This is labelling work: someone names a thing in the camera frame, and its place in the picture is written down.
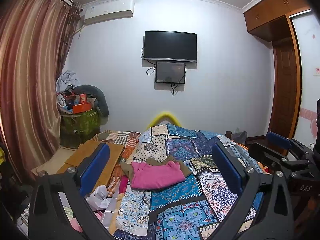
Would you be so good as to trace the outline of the pink pants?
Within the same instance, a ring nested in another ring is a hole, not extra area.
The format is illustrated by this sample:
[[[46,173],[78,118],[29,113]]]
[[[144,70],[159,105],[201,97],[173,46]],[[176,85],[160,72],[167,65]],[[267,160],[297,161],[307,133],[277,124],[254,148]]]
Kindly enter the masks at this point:
[[[139,190],[160,190],[185,181],[179,163],[169,161],[153,166],[146,162],[132,162],[133,178],[131,187]]]

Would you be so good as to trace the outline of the wooden lap desk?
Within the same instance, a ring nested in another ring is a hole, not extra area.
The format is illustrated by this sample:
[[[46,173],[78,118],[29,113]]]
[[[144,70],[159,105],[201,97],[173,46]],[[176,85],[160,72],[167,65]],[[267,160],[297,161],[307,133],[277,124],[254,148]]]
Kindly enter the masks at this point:
[[[92,189],[97,186],[104,185],[111,178],[111,174],[121,153],[119,145],[111,145],[98,141],[86,141],[81,144],[78,149],[69,157],[56,174],[64,173],[67,168],[74,166],[79,167],[85,158],[91,158],[94,152],[98,152],[96,157],[91,161],[89,170],[92,174],[96,174],[97,182]]]

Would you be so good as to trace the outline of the olive green shorts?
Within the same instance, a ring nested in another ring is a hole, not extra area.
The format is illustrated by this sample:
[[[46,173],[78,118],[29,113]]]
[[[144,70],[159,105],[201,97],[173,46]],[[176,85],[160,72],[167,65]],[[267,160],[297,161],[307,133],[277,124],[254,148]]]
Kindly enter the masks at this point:
[[[189,167],[186,166],[183,161],[176,160],[172,155],[168,156],[166,159],[164,159],[161,162],[157,161],[153,157],[148,157],[148,159],[146,159],[145,162],[147,164],[151,165],[151,166],[161,166],[161,165],[167,164],[169,161],[173,161],[175,164],[179,163],[180,170],[184,174],[185,178],[187,178],[189,175],[191,175],[191,170],[189,169]],[[134,176],[134,170],[133,170],[133,167],[131,165],[131,162],[129,162],[129,163],[121,163],[120,167],[121,167],[121,170],[122,170],[123,174],[125,176],[127,176],[127,178],[129,178],[129,181],[131,181],[133,179],[133,176]]]

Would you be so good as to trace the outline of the brown wooden door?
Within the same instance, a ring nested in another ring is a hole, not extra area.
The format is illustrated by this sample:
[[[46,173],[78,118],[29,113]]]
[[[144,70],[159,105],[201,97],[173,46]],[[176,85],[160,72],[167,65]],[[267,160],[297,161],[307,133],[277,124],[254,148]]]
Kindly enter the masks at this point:
[[[292,137],[297,101],[297,65],[291,38],[272,43],[274,97],[269,131]]]

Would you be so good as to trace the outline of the striped orange blanket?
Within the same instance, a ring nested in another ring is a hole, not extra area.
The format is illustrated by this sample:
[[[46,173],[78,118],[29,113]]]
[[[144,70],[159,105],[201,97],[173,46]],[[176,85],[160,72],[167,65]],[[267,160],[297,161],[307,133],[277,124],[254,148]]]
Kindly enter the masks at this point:
[[[99,141],[111,145],[119,145],[121,147],[121,153],[116,162],[116,165],[111,174],[111,178],[107,182],[103,182],[107,187],[108,195],[112,196],[116,191],[116,185],[120,182],[123,172],[121,169],[121,163],[125,163],[131,154],[135,151],[139,137],[141,136],[138,132],[132,131],[112,131],[106,130],[104,132],[96,134],[91,140]]]

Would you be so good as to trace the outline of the blue patchwork bedspread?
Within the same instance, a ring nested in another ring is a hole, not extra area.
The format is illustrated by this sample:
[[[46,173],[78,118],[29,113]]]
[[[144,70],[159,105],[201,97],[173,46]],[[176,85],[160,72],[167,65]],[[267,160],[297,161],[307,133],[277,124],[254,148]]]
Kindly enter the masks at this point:
[[[240,163],[261,172],[245,146],[223,134],[191,130],[173,124],[147,129],[139,137],[129,162],[148,157],[163,161],[172,155],[191,170],[185,181],[160,190],[139,190],[125,181],[116,207],[115,239],[207,239],[237,200],[212,158],[221,142]]]

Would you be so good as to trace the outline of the orange box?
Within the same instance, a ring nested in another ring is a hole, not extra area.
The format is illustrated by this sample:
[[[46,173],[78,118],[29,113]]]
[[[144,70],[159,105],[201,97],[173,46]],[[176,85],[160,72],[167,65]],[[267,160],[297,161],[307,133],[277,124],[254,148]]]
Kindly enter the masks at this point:
[[[92,109],[92,105],[88,102],[80,103],[72,107],[73,114],[79,114]]]

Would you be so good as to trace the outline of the grey neck pillow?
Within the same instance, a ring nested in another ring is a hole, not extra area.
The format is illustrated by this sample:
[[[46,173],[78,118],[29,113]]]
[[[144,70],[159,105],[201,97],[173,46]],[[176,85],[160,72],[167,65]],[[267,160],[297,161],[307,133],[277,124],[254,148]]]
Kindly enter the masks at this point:
[[[103,118],[107,118],[109,116],[106,98],[99,88],[92,85],[80,85],[73,89],[73,93],[75,95],[86,94],[91,98],[95,98],[94,108]]]

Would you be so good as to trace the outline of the yellow headboard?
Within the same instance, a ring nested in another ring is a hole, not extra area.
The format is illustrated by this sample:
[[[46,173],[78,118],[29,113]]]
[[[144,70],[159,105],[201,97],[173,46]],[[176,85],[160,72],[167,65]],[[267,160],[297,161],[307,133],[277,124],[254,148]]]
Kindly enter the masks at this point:
[[[174,116],[169,111],[162,111],[155,118],[153,118],[153,120],[148,124],[146,129],[149,129],[153,126],[156,126],[156,125],[160,124],[162,121],[168,121],[173,125],[181,126],[181,123],[176,118],[176,116]]]

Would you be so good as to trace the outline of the wooden wardrobe with white door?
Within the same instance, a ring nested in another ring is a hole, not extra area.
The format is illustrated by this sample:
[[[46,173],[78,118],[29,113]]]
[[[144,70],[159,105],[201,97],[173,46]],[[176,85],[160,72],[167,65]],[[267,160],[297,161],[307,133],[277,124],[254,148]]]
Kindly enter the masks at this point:
[[[262,0],[244,12],[247,31],[272,45],[274,95],[268,131],[313,148],[319,98],[319,24],[307,0]]]

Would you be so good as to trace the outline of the striped brown curtain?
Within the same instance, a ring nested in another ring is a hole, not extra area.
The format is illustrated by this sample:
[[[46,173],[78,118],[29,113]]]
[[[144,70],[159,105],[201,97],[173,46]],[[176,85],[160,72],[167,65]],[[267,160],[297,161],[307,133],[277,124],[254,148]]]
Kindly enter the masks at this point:
[[[56,81],[80,20],[62,0],[1,0],[1,139],[20,181],[60,143]]]

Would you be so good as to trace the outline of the white air conditioner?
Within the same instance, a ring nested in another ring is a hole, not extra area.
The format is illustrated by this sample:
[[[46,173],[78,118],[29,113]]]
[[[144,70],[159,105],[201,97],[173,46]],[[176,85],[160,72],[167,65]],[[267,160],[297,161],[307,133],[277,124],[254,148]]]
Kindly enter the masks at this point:
[[[85,14],[82,23],[83,25],[92,25],[122,18],[132,18],[134,8],[134,0],[88,3],[84,7]]]

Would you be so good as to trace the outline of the small black wall monitor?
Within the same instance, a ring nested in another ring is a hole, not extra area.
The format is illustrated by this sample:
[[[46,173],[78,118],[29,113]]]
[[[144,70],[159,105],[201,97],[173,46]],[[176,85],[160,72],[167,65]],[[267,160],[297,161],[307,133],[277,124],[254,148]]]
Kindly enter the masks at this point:
[[[157,61],[155,70],[156,83],[185,84],[185,63]]]

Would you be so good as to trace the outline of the black wall television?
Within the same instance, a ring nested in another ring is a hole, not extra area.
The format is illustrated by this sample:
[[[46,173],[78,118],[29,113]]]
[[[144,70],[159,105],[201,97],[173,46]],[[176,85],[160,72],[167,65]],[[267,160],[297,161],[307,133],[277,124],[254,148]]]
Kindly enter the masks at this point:
[[[197,35],[179,31],[146,30],[143,58],[197,62]]]

